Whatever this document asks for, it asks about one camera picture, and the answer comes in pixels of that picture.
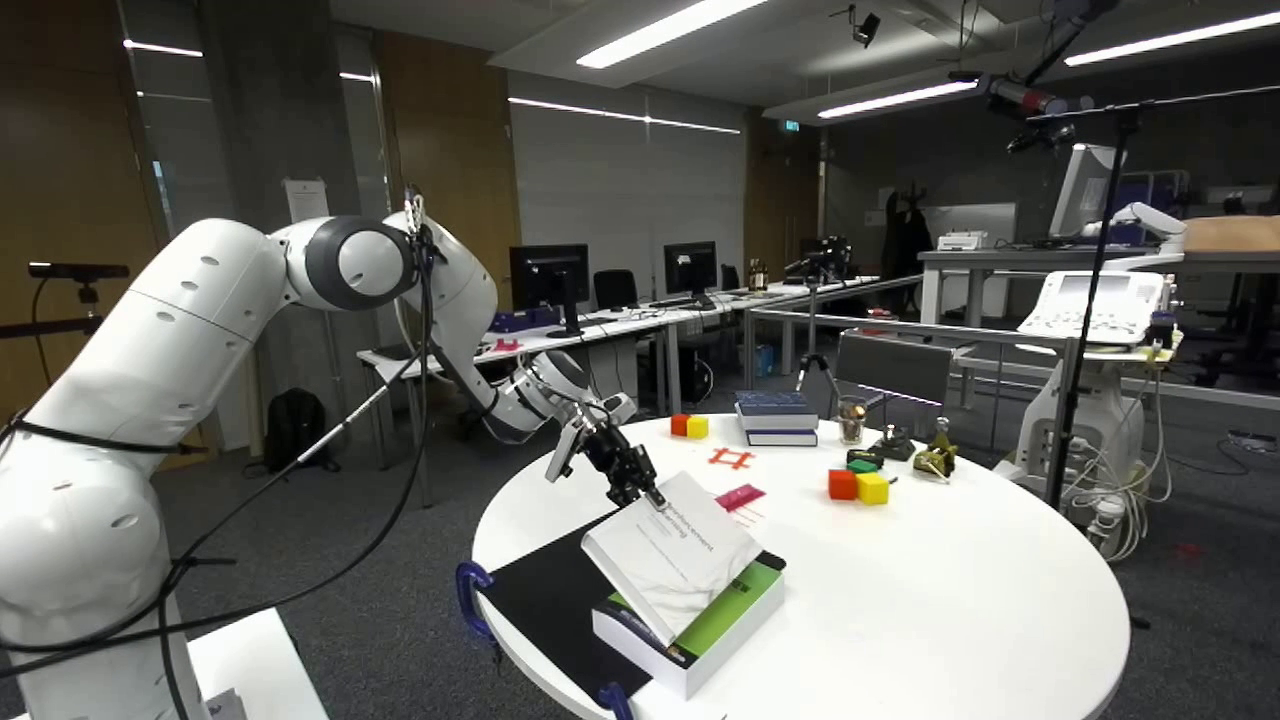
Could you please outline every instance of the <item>computer monitor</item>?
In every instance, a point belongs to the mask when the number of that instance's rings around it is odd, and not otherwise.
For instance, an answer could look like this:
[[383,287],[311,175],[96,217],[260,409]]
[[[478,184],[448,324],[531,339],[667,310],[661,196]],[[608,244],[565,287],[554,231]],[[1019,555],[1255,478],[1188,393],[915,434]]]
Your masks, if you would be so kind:
[[1055,190],[1052,238],[1084,238],[1084,223],[1100,223],[1109,212],[1117,147],[1109,142],[1074,142],[1063,188]]
[[667,294],[692,293],[698,303],[708,303],[708,287],[716,287],[716,268],[716,238],[664,247]]
[[580,334],[577,303],[588,298],[588,244],[513,247],[517,309],[560,303],[565,334]]

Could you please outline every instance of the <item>ceiling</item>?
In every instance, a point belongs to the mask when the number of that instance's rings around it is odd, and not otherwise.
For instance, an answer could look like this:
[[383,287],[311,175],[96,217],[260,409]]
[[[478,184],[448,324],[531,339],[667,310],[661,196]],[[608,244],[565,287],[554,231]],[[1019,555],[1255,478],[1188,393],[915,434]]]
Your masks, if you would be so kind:
[[[596,87],[667,87],[708,101],[763,108],[769,114],[815,121],[833,101],[881,94],[944,80],[952,67],[1013,72],[1036,67],[1052,42],[1055,12],[1090,0],[968,0],[960,48],[960,0],[860,0],[881,15],[875,39],[853,39],[847,0],[763,0],[736,21],[664,42],[608,72],[577,67],[588,48],[667,15],[689,0],[333,0],[337,21],[448,39],[491,50],[497,67],[557,77]],[[1098,15],[1074,48],[1104,48],[1214,21],[1273,12],[1275,0],[1121,0]],[[1094,72],[1052,67],[1046,80],[1126,77],[1146,64],[1200,50],[1275,48],[1280,33],[1254,33],[1231,42],[1200,42],[1147,58],[1121,58]]]

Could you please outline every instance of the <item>yellow block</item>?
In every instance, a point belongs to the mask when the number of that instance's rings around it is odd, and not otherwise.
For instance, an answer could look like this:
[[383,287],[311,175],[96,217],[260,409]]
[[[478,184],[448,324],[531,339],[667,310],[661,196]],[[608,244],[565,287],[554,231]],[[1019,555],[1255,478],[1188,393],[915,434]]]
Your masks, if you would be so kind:
[[890,478],[881,472],[858,472],[858,501],[890,502]]
[[704,416],[689,416],[689,439],[713,434],[713,423]]

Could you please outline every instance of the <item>red block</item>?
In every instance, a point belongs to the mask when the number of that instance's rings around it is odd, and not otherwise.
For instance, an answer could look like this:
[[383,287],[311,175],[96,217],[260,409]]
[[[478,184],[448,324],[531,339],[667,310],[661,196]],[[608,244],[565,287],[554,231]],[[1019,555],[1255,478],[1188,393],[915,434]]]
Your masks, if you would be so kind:
[[858,501],[858,474],[847,466],[827,472],[827,495],[833,501]]

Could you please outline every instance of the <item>round white table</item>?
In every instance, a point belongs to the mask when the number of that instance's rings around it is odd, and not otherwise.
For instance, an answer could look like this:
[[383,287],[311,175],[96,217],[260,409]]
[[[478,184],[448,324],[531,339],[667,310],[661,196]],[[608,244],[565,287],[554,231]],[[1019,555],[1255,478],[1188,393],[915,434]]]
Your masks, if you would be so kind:
[[[713,495],[757,482],[736,516],[787,559],[777,617],[698,693],[645,685],[637,716],[1100,716],[1128,657],[1128,604],[1098,548],[1046,501],[960,458],[952,478],[908,463],[884,507],[827,501],[842,466],[838,423],[819,447],[747,447],[731,416],[708,439],[667,434],[667,418],[628,423],[661,474],[689,472]],[[507,559],[606,516],[606,474],[580,456],[577,474],[548,482],[546,458],[517,472],[483,507],[472,559]],[[577,716],[608,716],[548,664],[483,596],[480,612],[513,664]]]

